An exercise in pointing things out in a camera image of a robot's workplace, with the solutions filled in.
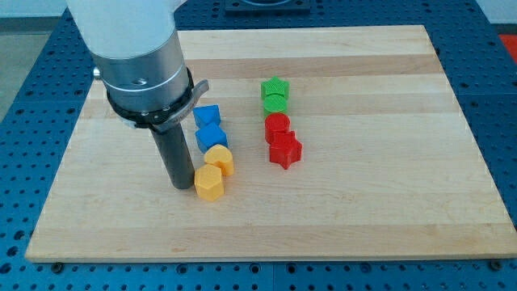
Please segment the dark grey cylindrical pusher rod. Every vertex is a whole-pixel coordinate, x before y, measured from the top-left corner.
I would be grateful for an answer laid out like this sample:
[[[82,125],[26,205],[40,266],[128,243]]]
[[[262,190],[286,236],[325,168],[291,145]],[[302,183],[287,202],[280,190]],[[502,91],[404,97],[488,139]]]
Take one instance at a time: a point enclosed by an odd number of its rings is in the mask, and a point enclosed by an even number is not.
[[[180,124],[166,130],[151,129],[172,185],[180,190],[194,184],[195,168]]]

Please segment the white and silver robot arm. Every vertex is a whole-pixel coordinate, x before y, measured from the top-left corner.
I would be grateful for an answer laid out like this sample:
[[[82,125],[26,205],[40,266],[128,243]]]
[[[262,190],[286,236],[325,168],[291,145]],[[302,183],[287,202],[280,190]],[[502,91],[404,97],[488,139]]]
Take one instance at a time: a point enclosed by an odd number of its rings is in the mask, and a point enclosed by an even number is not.
[[[195,168],[181,122],[208,91],[187,68],[170,0],[67,0],[113,111],[149,129],[170,181],[194,183]]]

